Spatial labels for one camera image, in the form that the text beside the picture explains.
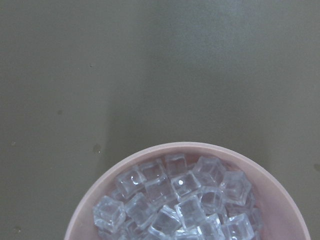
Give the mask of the clear ice cubes pile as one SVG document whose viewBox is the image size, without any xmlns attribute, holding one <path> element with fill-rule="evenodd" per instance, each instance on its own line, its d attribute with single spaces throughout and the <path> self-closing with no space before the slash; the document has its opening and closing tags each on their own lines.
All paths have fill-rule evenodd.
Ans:
<svg viewBox="0 0 320 240">
<path fill-rule="evenodd" d="M 184 153 L 136 164 L 93 207 L 103 240 L 259 240 L 262 214 L 246 174 Z"/>
</svg>

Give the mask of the pink bowl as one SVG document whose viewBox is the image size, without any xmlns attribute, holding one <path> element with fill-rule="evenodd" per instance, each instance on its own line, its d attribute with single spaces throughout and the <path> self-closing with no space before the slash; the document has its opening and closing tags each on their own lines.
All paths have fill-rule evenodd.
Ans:
<svg viewBox="0 0 320 240">
<path fill-rule="evenodd" d="M 262 166 L 233 150 L 202 142 L 171 142 L 138 151 L 106 171 L 86 192 L 75 209 L 67 227 L 66 240 L 98 240 L 93 223 L 93 206 L 113 189 L 113 179 L 135 164 L 145 163 L 167 154 L 186 153 L 187 161 L 199 156 L 216 156 L 232 167 L 245 172 L 253 185 L 256 202 L 261 210 L 263 240 L 309 240 L 304 218 L 286 189 Z"/>
</svg>

